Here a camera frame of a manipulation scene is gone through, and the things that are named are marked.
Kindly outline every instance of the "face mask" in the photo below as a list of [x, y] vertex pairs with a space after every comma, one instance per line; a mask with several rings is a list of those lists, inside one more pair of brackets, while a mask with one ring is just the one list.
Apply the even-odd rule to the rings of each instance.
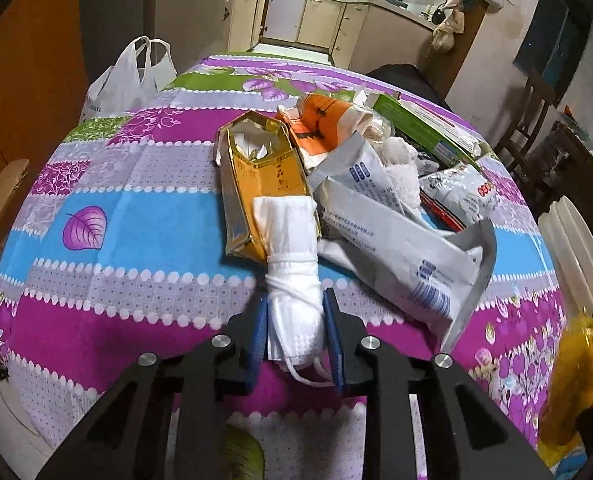
[[295, 380], [295, 366], [315, 364], [325, 344], [323, 292], [317, 257], [317, 204], [309, 196], [257, 197], [254, 219], [268, 253], [268, 359], [282, 361]]

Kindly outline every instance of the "floral tablecloth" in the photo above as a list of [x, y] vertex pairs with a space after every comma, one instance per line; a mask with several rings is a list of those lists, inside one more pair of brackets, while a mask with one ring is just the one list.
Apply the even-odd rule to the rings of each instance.
[[[0, 263], [0, 350], [22, 405], [54, 447], [145, 351], [173, 356], [211, 338], [264, 269], [224, 254], [214, 134], [243, 113], [272, 114], [302, 92], [348, 99], [393, 86], [338, 68], [257, 56], [213, 56], [148, 107], [72, 131], [28, 195]], [[454, 114], [411, 94], [438, 113]], [[454, 358], [536, 444], [563, 323], [545, 243], [504, 167], [482, 161], [500, 193], [493, 280]], [[343, 311], [419, 358], [435, 342], [351, 274], [324, 262]], [[229, 399], [230, 424], [260, 444], [266, 477], [361, 477], [365, 405], [264, 364], [251, 397]], [[417, 463], [425, 476], [423, 460]]]

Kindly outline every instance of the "blue stripe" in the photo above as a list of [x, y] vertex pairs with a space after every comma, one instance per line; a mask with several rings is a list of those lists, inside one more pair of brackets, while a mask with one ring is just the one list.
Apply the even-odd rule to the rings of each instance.
[[25, 281], [34, 258], [39, 254], [41, 240], [22, 231], [10, 231], [0, 261], [0, 273]]
[[[71, 251], [62, 240], [65, 224], [70, 215], [90, 205], [102, 208], [108, 218], [103, 246]], [[225, 255], [224, 234], [221, 196], [214, 193], [77, 193], [65, 201], [38, 256], [166, 274], [175, 270], [226, 278], [263, 275], [263, 266]], [[320, 273], [321, 279], [343, 276], [331, 268]]]
[[[431, 225], [439, 229], [447, 229], [445, 225], [438, 225], [440, 221], [437, 221], [435, 216], [425, 212], [421, 216]], [[494, 232], [497, 237], [497, 261], [493, 274], [497, 276], [500, 274], [529, 274], [541, 270], [554, 270], [555, 266], [541, 235], [513, 233], [498, 227], [494, 228]], [[543, 254], [545, 269], [539, 255], [539, 248]]]
[[[100, 250], [68, 250], [63, 230], [70, 215], [96, 205], [108, 218]], [[43, 241], [24, 232], [12, 232], [0, 272], [25, 280], [36, 257], [103, 267], [173, 270], [195, 276], [221, 274], [226, 278], [260, 276], [264, 267], [244, 258], [224, 254], [224, 218], [221, 197], [214, 193], [77, 193], [65, 201]], [[534, 241], [526, 234], [496, 230], [499, 258], [495, 274], [520, 274], [544, 270]], [[547, 269], [552, 261], [540, 236]], [[320, 278], [349, 278], [350, 273], [321, 266]]]

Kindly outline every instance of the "window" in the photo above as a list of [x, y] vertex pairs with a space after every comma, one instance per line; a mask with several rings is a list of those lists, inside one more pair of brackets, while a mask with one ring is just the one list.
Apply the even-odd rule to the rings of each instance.
[[539, 0], [515, 64], [534, 69], [563, 98], [588, 41], [592, 20], [575, 0]]

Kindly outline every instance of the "refrigerator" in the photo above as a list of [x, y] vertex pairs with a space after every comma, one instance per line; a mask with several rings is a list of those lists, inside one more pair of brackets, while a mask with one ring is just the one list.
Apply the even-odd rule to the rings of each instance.
[[147, 34], [170, 43], [178, 73], [227, 48], [227, 0], [80, 0], [81, 40], [90, 82], [125, 46]]
[[145, 0], [145, 33], [170, 43], [178, 73], [227, 49], [227, 0]]

